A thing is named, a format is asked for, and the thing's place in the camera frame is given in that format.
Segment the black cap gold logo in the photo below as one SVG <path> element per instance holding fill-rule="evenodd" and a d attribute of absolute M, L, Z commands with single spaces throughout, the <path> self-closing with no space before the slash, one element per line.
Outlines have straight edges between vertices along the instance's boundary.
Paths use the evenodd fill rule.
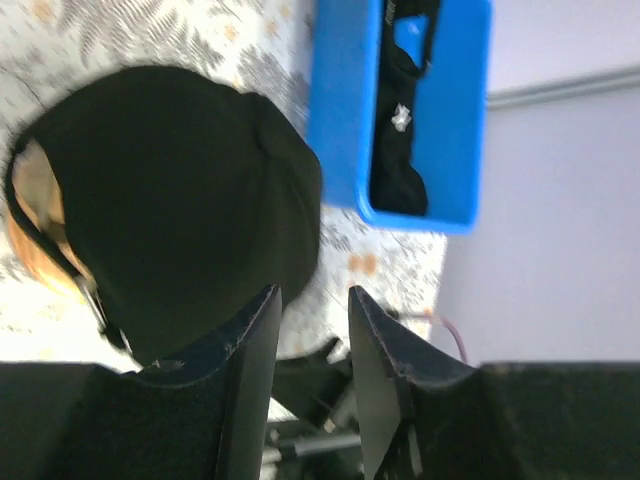
<path fill-rule="evenodd" d="M 102 334 L 147 366 L 230 320 L 264 287 L 284 304 L 318 264 L 322 171 L 267 97 L 194 71 L 138 65 L 60 100 L 14 139 L 45 157 L 62 217 L 20 227 L 76 281 Z"/>

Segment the beige baseball cap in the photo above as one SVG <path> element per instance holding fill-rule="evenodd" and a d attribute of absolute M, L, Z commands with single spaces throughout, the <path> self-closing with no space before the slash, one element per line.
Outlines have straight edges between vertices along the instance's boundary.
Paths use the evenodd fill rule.
<path fill-rule="evenodd" d="M 73 252 L 65 228 L 62 194 L 46 152 L 35 140 L 17 156 L 12 177 L 17 201 L 36 229 L 93 283 L 93 276 Z"/>

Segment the black cap pink logo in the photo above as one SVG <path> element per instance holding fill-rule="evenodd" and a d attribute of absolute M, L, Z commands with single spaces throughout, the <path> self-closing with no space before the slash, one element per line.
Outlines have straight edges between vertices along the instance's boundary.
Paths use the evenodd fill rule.
<path fill-rule="evenodd" d="M 376 210 L 409 216 L 427 212 L 424 181 L 411 165 L 413 109 L 418 81 L 431 68 L 440 8 L 439 1 L 385 3 L 369 183 L 370 202 Z M 410 17 L 427 20 L 416 61 L 395 41 L 396 22 Z"/>

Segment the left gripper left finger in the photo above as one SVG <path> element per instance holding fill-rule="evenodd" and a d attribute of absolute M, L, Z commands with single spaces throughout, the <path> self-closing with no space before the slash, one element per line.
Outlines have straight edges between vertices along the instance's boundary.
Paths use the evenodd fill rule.
<path fill-rule="evenodd" d="M 232 319 L 139 371 L 1 367 L 5 479 L 255 479 L 282 313 L 264 288 Z"/>

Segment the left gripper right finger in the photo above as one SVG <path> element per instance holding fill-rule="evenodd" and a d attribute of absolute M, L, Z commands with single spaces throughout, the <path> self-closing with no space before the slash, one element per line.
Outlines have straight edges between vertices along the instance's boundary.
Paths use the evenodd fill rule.
<path fill-rule="evenodd" d="M 348 318 L 369 479 L 635 479 L 635 363 L 477 367 L 437 349 L 361 287 Z"/>

